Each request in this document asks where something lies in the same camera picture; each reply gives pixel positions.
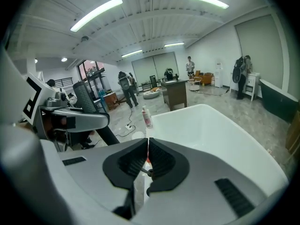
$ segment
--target black rubber pad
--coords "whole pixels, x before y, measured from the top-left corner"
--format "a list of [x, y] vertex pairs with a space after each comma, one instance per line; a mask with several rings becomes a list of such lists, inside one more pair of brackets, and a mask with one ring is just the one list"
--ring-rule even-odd
[[239, 218], [254, 209], [253, 204], [229, 179], [219, 179], [215, 184]]
[[68, 166], [68, 165], [80, 163], [80, 162], [83, 162], [83, 161], [86, 161], [86, 159], [84, 157], [75, 157], [75, 158], [63, 160], [62, 162], [65, 166]]

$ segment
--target person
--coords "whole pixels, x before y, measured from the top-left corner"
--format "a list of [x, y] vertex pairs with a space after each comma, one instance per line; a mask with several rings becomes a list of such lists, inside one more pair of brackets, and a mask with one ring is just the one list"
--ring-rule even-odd
[[195, 68], [195, 63], [191, 61], [191, 57], [187, 57], [188, 63], [186, 64], [186, 69], [187, 69], [187, 75], [189, 79], [192, 79], [194, 76], [194, 68]]
[[53, 79], [49, 79], [49, 81], [47, 82], [48, 86], [51, 87], [54, 91], [56, 92], [63, 92], [65, 95], [66, 95], [66, 99], [67, 99], [67, 102], [68, 103], [71, 103], [68, 95], [67, 95], [67, 92], [63, 89], [63, 88], [56, 88], [55, 87], [55, 81]]
[[138, 85], [137, 85], [137, 83], [136, 83], [136, 81], [135, 81], [135, 78], [133, 77], [132, 73], [129, 73], [129, 75], [130, 75], [131, 78], [132, 78], [132, 83], [131, 83], [132, 89], [133, 89], [134, 93], [136, 93], [136, 95], [138, 96], [139, 93], [140, 93], [139, 87], [138, 87]]
[[124, 73], [122, 71], [119, 72], [118, 75], [118, 84], [121, 86], [124, 96], [126, 97], [127, 104], [129, 105], [130, 108], [132, 108], [132, 103], [130, 101], [130, 96], [132, 101], [134, 102], [135, 106], [138, 106], [138, 102], [136, 100], [135, 94], [133, 92], [132, 88], [132, 83], [133, 83], [133, 78], [128, 74]]
[[238, 96], [236, 98], [237, 100], [242, 100], [244, 98], [243, 89], [246, 83], [246, 77], [247, 74], [251, 73], [252, 71], [252, 62], [249, 55], [245, 56], [244, 63], [241, 65], [240, 70], [241, 70], [241, 75], [239, 80]]

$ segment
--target spray bottle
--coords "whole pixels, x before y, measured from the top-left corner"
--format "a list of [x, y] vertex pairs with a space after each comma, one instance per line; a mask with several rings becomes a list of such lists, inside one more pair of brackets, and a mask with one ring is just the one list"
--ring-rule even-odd
[[149, 109], [146, 109], [146, 106], [142, 107], [142, 116], [144, 117], [146, 127], [152, 128], [151, 115], [150, 115]]

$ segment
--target ceiling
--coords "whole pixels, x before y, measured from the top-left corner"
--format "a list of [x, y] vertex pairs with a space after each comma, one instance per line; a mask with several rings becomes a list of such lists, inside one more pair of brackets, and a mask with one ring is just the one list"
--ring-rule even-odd
[[221, 0], [222, 9], [198, 0], [123, 0], [83, 26], [70, 28], [84, 15], [109, 0], [29, 0], [9, 41], [12, 59], [68, 57], [113, 63], [121, 55], [142, 49], [163, 49], [165, 44], [189, 46], [207, 32], [253, 10], [264, 0]]
[[[47, 69], [55, 68], [67, 68], [71, 65], [75, 59], [68, 59], [65, 62], [61, 61], [61, 58], [40, 58], [37, 57], [36, 69], [37, 71], [45, 71]], [[26, 59], [14, 60], [14, 65], [21, 74], [27, 73]]]

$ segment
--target person standing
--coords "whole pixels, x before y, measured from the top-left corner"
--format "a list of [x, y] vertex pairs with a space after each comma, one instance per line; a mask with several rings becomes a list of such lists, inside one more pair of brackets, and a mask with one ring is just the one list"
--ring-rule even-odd
[[188, 63], [186, 64], [186, 70], [187, 70], [187, 75], [189, 79], [192, 79], [194, 76], [194, 68], [195, 68], [195, 63], [191, 61], [191, 57], [187, 57]]
[[129, 75], [131, 76], [132, 79], [131, 85], [132, 85], [133, 92], [136, 93], [136, 95], [138, 96], [140, 91], [137, 82], [135, 81], [135, 78], [133, 77], [132, 73], [129, 73]]
[[132, 108], [132, 103], [130, 101], [130, 96], [132, 101], [134, 102], [135, 106], [138, 106], [138, 102], [136, 100], [135, 94], [133, 92], [133, 88], [132, 88], [132, 82], [133, 79], [132, 77], [128, 74], [128, 73], [124, 73], [124, 72], [119, 72], [118, 75], [118, 84], [121, 86], [124, 96], [126, 97], [126, 101], [127, 104], [129, 105], [130, 108]]
[[240, 67], [240, 70], [241, 70], [241, 75], [239, 80], [238, 96], [236, 98], [237, 100], [242, 100], [244, 98], [243, 89], [246, 83], [247, 74], [251, 73], [252, 71], [252, 62], [249, 55], [245, 56], [244, 63]]

